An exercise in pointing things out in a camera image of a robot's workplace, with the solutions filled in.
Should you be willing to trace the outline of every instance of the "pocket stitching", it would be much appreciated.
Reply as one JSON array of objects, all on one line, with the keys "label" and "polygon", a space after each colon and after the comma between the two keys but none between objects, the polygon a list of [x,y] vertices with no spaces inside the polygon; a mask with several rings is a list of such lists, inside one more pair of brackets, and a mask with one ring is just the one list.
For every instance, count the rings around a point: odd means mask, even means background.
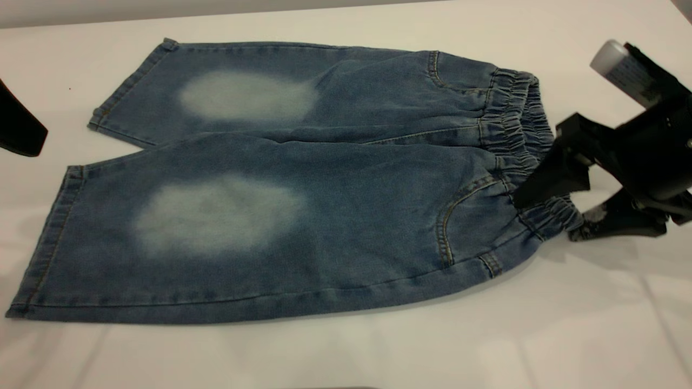
[{"label": "pocket stitching", "polygon": [[454,212],[454,209],[461,204],[464,200],[467,200],[469,197],[473,196],[476,192],[483,190],[489,186],[495,185],[497,183],[500,183],[500,180],[497,180],[493,176],[486,176],[483,177],[482,179],[478,179],[468,186],[466,186],[464,189],[458,191],[457,193],[460,192],[467,192],[465,195],[461,196],[459,199],[456,199],[449,207],[447,207],[447,211],[444,213],[444,216],[442,217],[441,223],[438,223],[437,226],[437,234],[438,234],[438,239],[437,239],[437,245],[440,250],[440,257],[442,259],[442,265],[443,267],[450,267],[454,265],[456,262],[454,260],[454,256],[452,254],[452,249],[449,245],[449,239],[447,238],[447,223],[449,222],[449,218],[452,215],[452,212]]},{"label": "pocket stitching", "polygon": [[439,70],[437,68],[437,63],[439,61],[439,50],[434,50],[430,52],[430,55],[428,56],[428,77],[430,80],[432,80],[432,83],[435,84],[436,87],[440,89],[449,89],[451,91],[455,92],[469,92],[469,91],[487,91],[490,89],[488,88],[457,88],[453,87],[449,84],[446,84],[444,81],[439,76]]}]

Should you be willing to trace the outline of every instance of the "hem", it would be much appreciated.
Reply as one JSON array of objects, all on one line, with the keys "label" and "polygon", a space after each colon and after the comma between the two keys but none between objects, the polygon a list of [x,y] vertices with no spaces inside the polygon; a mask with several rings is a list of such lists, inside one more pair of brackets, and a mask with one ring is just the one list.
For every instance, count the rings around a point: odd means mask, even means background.
[{"label": "hem", "polygon": [[29,265],[24,272],[24,277],[19,284],[19,290],[7,317],[19,317],[37,302],[36,297],[48,277],[51,262],[57,253],[62,232],[67,224],[72,207],[79,195],[84,183],[84,170],[81,166],[68,166],[62,185],[58,190],[53,207],[51,208],[43,231],[39,238]]},{"label": "hem", "polygon": [[118,106],[118,103],[161,61],[163,58],[177,50],[179,43],[173,39],[165,38],[162,44],[159,44],[152,51],[144,62],[132,73],[120,86],[111,94],[106,101],[98,108],[93,110],[93,115],[86,125],[89,129],[112,136],[128,143],[132,143],[139,147],[150,147],[154,145],[151,142],[137,139],[131,135],[123,134],[105,127],[107,125],[107,116],[113,109]]}]

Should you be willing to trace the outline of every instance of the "denim shorts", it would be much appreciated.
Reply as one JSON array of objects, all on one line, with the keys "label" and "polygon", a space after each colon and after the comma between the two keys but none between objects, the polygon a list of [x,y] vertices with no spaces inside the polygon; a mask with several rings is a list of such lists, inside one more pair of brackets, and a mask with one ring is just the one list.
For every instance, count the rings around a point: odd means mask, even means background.
[{"label": "denim shorts", "polygon": [[516,210],[552,144],[537,79],[439,51],[166,39],[89,127],[7,317],[219,323],[402,305],[580,225]]}]

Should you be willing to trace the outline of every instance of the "jeans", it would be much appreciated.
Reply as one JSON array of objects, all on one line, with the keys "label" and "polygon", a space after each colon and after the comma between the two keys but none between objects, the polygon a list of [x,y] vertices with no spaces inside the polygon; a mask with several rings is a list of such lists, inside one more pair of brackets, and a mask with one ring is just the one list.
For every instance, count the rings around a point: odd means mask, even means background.
[{"label": "jeans", "polygon": [[516,210],[552,143],[537,79],[438,51],[166,39],[89,127],[7,317],[219,323],[402,305],[582,222]]}]

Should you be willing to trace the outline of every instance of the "front pocket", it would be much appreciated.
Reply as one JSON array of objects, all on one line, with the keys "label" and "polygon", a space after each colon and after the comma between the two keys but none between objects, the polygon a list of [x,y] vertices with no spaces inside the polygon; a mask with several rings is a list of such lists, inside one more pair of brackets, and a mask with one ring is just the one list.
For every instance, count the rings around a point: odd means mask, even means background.
[{"label": "front pocket", "polygon": [[501,180],[486,176],[458,191],[438,217],[437,243],[444,267],[490,251],[516,225],[517,212]]}]

